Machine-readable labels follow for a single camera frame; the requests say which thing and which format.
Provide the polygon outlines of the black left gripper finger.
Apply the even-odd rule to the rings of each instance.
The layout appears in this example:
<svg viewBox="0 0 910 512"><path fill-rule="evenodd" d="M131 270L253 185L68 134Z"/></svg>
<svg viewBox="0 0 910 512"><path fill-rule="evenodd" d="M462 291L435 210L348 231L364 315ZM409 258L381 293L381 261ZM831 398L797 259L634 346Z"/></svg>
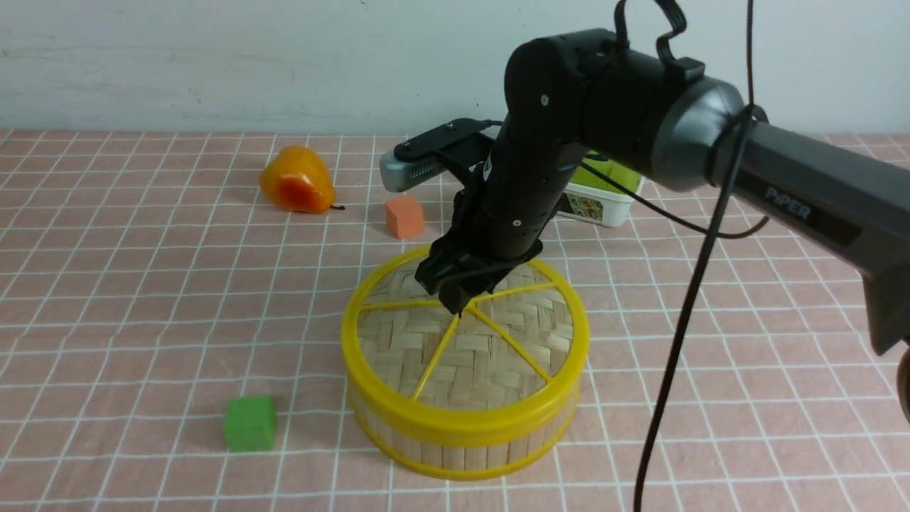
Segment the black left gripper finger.
<svg viewBox="0 0 910 512"><path fill-rule="evenodd" d="M454 315L464 311L464 289L461 283L444 283L439 289L438 298L441 304Z"/></svg>

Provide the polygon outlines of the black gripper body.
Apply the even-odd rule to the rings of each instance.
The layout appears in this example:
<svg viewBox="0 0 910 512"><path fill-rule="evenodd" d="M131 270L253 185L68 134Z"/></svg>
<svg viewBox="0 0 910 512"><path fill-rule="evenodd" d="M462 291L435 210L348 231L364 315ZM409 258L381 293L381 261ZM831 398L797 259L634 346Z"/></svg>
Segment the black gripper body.
<svg viewBox="0 0 910 512"><path fill-rule="evenodd" d="M497 279L498 286L540 253L540 234L569 181L569 143L500 135L472 179L451 227L414 275L428 294L438 295L444 283L463 289L465 279Z"/></svg>

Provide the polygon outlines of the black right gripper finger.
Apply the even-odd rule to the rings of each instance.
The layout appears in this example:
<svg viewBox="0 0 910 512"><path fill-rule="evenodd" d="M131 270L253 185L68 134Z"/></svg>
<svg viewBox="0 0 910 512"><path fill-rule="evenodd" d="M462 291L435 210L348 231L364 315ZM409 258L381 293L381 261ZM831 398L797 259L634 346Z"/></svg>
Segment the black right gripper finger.
<svg viewBox="0 0 910 512"><path fill-rule="evenodd" d="M464 308L472 299L490 294L497 286L497 279L465 279L464 280Z"/></svg>

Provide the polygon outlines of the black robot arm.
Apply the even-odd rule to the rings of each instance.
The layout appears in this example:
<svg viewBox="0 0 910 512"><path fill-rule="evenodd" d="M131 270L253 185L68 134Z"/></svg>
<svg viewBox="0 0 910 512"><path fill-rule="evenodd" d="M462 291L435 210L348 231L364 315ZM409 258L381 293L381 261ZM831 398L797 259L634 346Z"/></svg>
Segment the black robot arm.
<svg viewBox="0 0 910 512"><path fill-rule="evenodd" d="M451 312L491 292L542 250L539 237L591 151L676 192L721 187L825 247L862 277L869 337L882 354L909 333L909 175L748 114L734 85L691 59L663 64L591 29L511 54L508 113L456 119L396 150L432 150L464 185L448 232L416 280Z"/></svg>

